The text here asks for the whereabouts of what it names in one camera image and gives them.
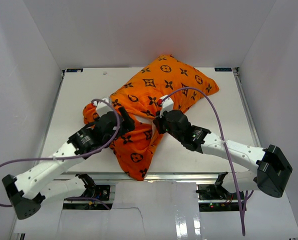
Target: gray wall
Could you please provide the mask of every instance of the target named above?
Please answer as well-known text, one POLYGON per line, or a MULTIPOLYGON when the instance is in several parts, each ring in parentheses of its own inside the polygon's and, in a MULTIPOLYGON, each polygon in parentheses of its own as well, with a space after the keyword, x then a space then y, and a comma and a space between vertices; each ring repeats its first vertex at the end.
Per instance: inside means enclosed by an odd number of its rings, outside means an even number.
POLYGON ((281 147, 293 167, 286 192, 298 225, 298 0, 276 1, 241 81, 261 143, 281 147))
MULTIPOLYGON (((42 145, 61 71, 22 0, 0 0, 0 164, 37 156, 42 145)), ((7 174, 32 163, 0 170, 0 202, 8 204, 1 183, 7 174)), ((0 240, 9 238, 15 214, 0 207, 0 240)))
POLYGON ((61 69, 143 66, 162 53, 237 67, 274 2, 24 0, 61 69))

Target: orange cloth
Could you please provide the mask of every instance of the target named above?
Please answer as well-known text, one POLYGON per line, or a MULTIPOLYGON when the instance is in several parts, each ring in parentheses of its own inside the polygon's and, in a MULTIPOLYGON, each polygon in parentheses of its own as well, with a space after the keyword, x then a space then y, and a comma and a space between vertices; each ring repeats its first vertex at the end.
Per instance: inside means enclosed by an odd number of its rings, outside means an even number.
MULTIPOLYGON (((195 87, 205 94, 218 92, 214 80, 194 67, 176 60, 172 55, 161 55, 143 68, 110 97, 113 107, 123 106, 135 122, 135 130, 113 141, 110 148, 116 155, 122 170, 130 177, 142 181, 149 169, 156 148, 163 135, 153 134, 150 124, 136 120, 135 115, 154 119, 161 107, 157 101, 164 95, 183 87, 195 87)), ((185 113, 203 96, 191 89, 172 95, 173 109, 185 113)), ((83 110, 84 123, 93 122, 98 116, 90 103, 83 110)))

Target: orange towel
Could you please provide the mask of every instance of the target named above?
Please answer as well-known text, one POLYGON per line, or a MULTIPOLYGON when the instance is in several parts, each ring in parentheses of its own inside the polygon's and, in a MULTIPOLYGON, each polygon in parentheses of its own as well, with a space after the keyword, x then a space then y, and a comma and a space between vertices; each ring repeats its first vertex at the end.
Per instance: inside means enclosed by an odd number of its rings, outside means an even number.
MULTIPOLYGON (((172 55, 161 55, 110 96, 113 107, 118 110, 123 106, 135 122, 134 131, 119 137, 110 145, 122 170, 130 177, 144 180, 163 137, 157 131, 153 133, 152 126, 139 122, 135 115, 153 120, 156 112, 161 110, 157 101, 183 87, 195 87, 207 95, 219 90, 214 80, 194 67, 178 61, 172 55)), ((202 97, 201 93, 191 89, 179 91, 171 97, 173 109, 185 113, 202 97)), ((91 103, 84 108, 83 116, 85 124, 93 122, 98 116, 91 103)))

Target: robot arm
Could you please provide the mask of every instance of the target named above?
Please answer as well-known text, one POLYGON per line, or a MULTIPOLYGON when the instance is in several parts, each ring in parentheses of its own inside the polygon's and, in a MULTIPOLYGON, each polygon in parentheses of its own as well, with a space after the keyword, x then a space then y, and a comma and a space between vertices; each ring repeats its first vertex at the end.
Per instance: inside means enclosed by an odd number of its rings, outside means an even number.
MULTIPOLYGON (((96 106, 99 118, 91 125, 86 125, 68 140, 50 157, 54 160, 40 161, 39 164, 17 176, 7 175, 2 179, 11 205, 18 219, 26 219, 35 214, 41 205, 59 199, 83 196, 92 198, 96 184, 87 174, 79 174, 67 181, 52 182, 72 166, 81 163, 90 155, 88 153, 108 142, 117 129, 117 118, 105 103, 96 106)), ((119 108, 120 128, 117 137, 135 129, 133 119, 126 110, 119 108)))
MULTIPOLYGON (((169 133, 190 151, 228 159, 224 141, 219 136, 191 125, 186 115, 173 110, 174 103, 170 97, 158 103, 162 104, 162 109, 156 113, 153 122, 160 134, 169 133)), ((253 147, 230 140, 226 144, 232 162, 249 169, 236 173, 240 190, 261 190, 272 197, 282 197, 293 169, 279 147, 253 147)), ((215 186, 229 193, 236 192, 232 173, 220 174, 215 186)))

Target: white table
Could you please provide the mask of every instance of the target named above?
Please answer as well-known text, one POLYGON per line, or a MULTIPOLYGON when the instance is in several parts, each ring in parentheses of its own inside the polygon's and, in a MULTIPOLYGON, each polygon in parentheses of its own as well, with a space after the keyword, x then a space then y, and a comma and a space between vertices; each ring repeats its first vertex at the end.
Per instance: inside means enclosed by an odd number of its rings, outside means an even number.
MULTIPOLYGON (((83 127, 82 110, 94 98, 113 93, 127 82, 140 67, 130 68, 84 68, 83 72, 67 72, 59 92, 50 128, 46 137, 43 156, 49 156, 74 132, 83 127)), ((216 72, 214 68, 198 68, 219 85, 219 92, 210 96, 218 111, 225 138, 256 145, 257 136, 248 121, 244 109, 240 84, 232 72, 216 72)), ((187 113, 189 121, 197 126, 219 134, 215 115, 205 99, 200 100, 187 113)), ((235 170, 245 171, 235 164, 235 170)), ((228 161, 218 157, 191 152, 169 135, 159 145, 149 173, 219 173, 230 172, 228 161)), ((72 173, 122 173, 118 161, 110 149, 105 149, 81 164, 72 167, 72 173)), ((95 215, 90 211, 85 221, 92 221, 95 215)), ((269 197, 258 191, 250 199, 246 212, 247 236, 241 236, 238 212, 201 212, 203 236, 207 239, 271 239, 283 240, 298 237, 298 227, 286 194, 282 198, 269 197)), ((79 231, 79 224, 73 224, 79 231)))

